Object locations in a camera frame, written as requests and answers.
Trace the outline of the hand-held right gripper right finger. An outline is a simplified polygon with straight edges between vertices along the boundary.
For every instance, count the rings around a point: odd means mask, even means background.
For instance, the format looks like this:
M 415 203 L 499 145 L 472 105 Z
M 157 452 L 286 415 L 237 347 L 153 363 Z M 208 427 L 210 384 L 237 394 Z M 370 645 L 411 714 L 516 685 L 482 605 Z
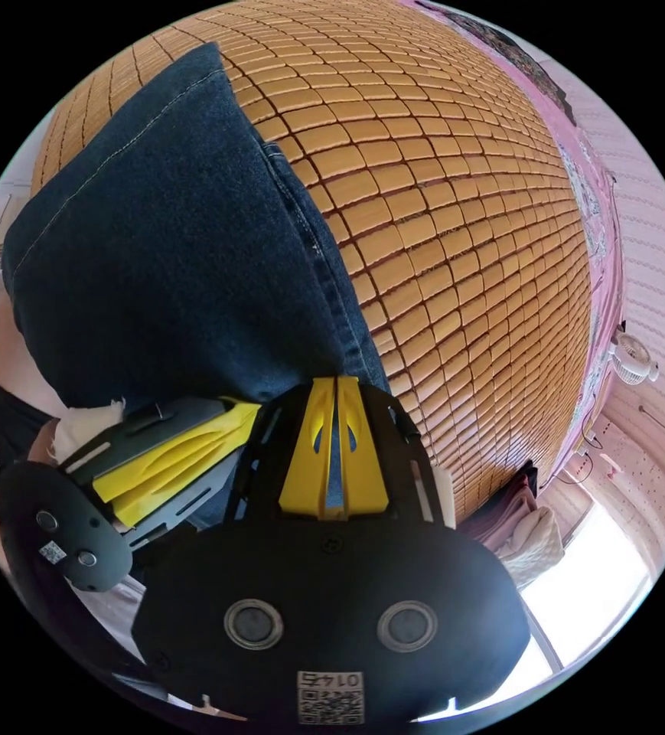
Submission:
M 377 449 L 355 377 L 337 379 L 341 482 L 346 513 L 384 513 L 389 504 Z

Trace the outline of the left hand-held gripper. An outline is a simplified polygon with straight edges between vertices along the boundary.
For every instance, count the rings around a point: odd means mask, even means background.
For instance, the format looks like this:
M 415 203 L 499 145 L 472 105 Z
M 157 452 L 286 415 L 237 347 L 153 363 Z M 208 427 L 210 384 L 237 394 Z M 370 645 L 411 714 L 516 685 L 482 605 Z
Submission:
M 215 407 L 220 412 L 210 416 Z M 126 415 L 59 465 L 13 465 L 0 475 L 10 567 L 33 561 L 78 590 L 111 590 L 137 550 L 222 489 L 259 409 L 196 397 L 156 404 Z

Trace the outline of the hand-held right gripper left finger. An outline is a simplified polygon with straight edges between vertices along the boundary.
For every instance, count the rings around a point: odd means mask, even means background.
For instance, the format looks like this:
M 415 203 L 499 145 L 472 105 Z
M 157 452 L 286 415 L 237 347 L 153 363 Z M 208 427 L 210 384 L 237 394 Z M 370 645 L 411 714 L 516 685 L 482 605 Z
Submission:
M 279 496 L 279 506 L 286 514 L 323 519 L 327 513 L 335 383 L 333 377 L 318 378 L 309 391 Z

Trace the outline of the person's left hand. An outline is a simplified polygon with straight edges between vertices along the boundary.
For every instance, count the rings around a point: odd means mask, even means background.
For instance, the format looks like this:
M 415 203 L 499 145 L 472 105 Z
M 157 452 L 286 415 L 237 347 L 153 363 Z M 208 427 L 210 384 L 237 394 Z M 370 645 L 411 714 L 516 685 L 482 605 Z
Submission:
M 102 431 L 124 418 L 126 401 L 113 400 L 95 408 L 70 408 L 61 418 L 47 421 L 37 433 L 26 459 L 57 466 Z

